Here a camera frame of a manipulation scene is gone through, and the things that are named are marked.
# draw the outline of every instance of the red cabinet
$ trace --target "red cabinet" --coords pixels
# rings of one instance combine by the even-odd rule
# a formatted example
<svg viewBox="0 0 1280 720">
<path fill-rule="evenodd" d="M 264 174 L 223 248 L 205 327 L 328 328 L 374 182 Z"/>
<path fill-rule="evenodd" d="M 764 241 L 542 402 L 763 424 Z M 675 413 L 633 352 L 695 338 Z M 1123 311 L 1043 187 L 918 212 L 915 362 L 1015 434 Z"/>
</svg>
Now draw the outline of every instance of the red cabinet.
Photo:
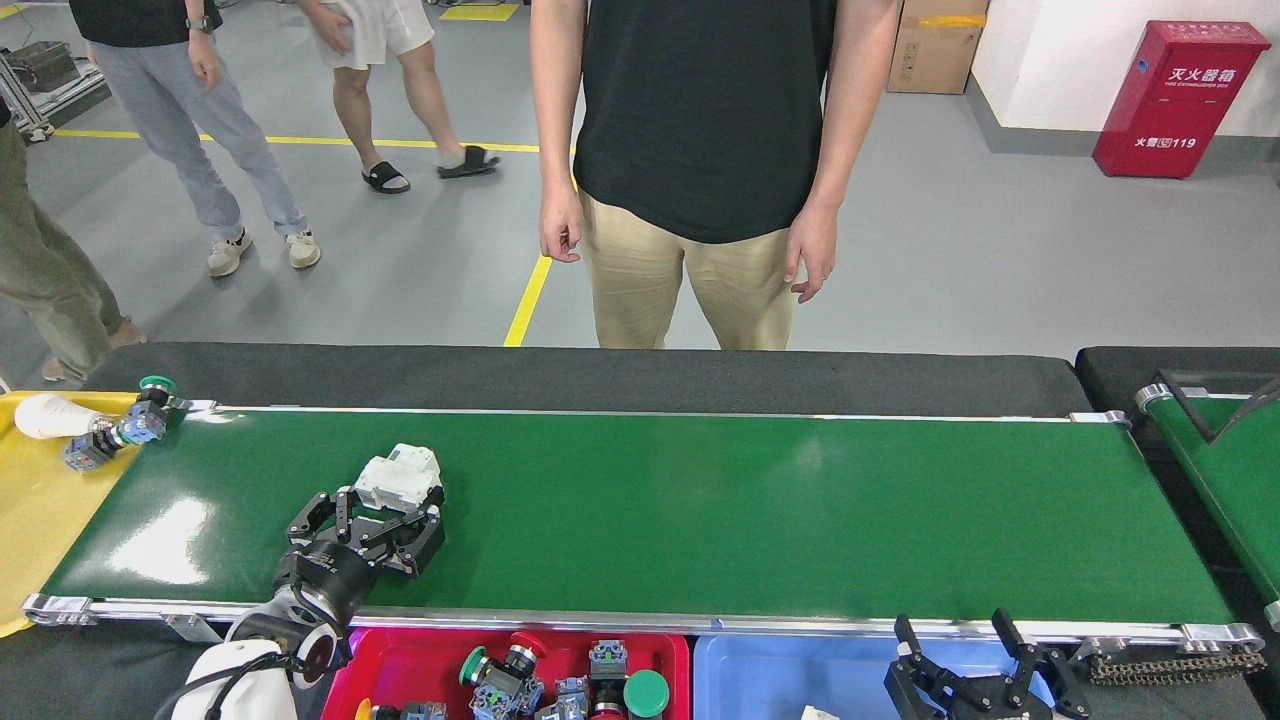
<svg viewBox="0 0 1280 720">
<path fill-rule="evenodd" d="M 1093 159 L 1108 176 L 1190 176 L 1268 47 L 1249 23 L 1148 22 Z"/>
</svg>

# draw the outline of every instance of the white wall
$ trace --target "white wall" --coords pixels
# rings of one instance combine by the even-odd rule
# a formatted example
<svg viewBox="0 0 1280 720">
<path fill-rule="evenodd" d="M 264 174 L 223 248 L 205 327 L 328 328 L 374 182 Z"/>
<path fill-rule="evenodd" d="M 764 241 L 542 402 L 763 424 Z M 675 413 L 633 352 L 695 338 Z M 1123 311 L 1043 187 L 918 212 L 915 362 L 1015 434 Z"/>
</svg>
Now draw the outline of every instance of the white wall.
<svg viewBox="0 0 1280 720">
<path fill-rule="evenodd" d="M 973 76 L 1004 127 L 1101 131 L 1148 19 L 1253 23 L 1276 47 L 1219 135 L 1280 137 L 1277 0 L 991 0 Z"/>
</svg>

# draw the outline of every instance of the wristwatch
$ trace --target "wristwatch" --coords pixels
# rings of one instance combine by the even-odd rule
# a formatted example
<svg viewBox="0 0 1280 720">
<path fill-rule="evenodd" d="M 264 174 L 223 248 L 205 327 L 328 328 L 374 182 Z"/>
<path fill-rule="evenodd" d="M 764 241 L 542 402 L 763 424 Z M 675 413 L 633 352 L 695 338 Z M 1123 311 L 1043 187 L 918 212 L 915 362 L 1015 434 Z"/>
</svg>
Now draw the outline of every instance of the wristwatch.
<svg viewBox="0 0 1280 720">
<path fill-rule="evenodd" d="M 187 29 L 198 29 L 200 32 L 209 35 L 214 32 L 214 20 L 211 20 L 209 15 L 205 15 L 198 20 L 187 18 Z"/>
</svg>

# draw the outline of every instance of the man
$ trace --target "man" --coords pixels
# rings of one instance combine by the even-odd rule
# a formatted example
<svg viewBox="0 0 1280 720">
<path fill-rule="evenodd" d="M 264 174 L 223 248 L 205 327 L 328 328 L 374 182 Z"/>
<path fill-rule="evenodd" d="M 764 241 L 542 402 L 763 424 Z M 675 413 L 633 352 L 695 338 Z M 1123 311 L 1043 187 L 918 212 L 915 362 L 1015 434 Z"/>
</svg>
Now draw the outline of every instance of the man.
<svg viewBox="0 0 1280 720">
<path fill-rule="evenodd" d="M 374 146 L 369 68 L 390 51 L 404 74 L 404 95 L 439 152 L 436 174 L 460 178 L 492 173 L 499 161 L 483 147 L 462 146 L 453 133 L 444 91 L 435 74 L 435 31 L 421 0 L 298 0 L 311 20 L 320 55 L 333 68 L 333 106 L 360 154 L 361 177 L 374 192 L 397 195 L 408 179 Z"/>
<path fill-rule="evenodd" d="M 582 242 L 602 347 L 663 347 L 687 269 L 722 348 L 785 348 L 788 291 L 808 302 L 836 264 L 897 0 L 586 5 L 532 5 L 543 255 Z"/>
<path fill-rule="evenodd" d="M 253 181 L 284 237 L 289 264 L 301 270 L 320 261 L 307 218 L 214 49 L 211 33 L 221 26 L 214 1 L 70 0 L 70 6 L 90 60 L 101 68 L 147 147 L 174 164 L 196 215 L 212 233 L 210 277 L 234 273 L 253 240 L 239 204 L 200 146 L 196 126 Z"/>
<path fill-rule="evenodd" d="M 20 305 L 52 348 L 45 379 L 83 380 L 113 348 L 147 336 L 120 316 L 102 275 L 32 201 L 15 124 L 0 100 L 0 297 Z"/>
</svg>

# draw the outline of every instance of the hand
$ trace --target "hand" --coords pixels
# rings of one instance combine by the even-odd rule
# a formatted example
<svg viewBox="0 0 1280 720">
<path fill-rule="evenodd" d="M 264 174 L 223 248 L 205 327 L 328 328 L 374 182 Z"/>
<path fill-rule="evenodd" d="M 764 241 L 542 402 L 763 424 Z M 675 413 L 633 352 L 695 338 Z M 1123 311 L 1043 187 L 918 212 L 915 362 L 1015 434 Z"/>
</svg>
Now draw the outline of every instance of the hand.
<svg viewBox="0 0 1280 720">
<path fill-rule="evenodd" d="M 191 42 L 187 44 L 187 55 L 191 56 L 191 68 L 196 70 L 205 83 L 205 90 L 212 90 L 221 78 L 221 65 L 218 61 L 218 51 L 209 36 L 200 31 L 192 31 Z"/>
<path fill-rule="evenodd" d="M 582 259 L 573 252 L 582 240 L 582 201 L 573 192 L 572 184 L 543 184 L 543 210 L 538 229 L 544 256 L 561 263 L 577 263 Z"/>
<path fill-rule="evenodd" d="M 836 211 L 805 205 L 787 237 L 787 272 L 783 282 L 791 282 L 804 263 L 805 281 L 791 286 L 800 295 L 800 302 L 813 300 L 836 269 Z"/>
<path fill-rule="evenodd" d="M 308 14 L 307 18 L 316 33 L 329 47 L 333 47 L 334 53 L 339 55 L 351 53 L 351 44 L 347 42 L 347 36 L 342 32 L 342 28 L 351 27 L 351 18 L 326 8 L 316 8 L 315 13 Z"/>
</svg>

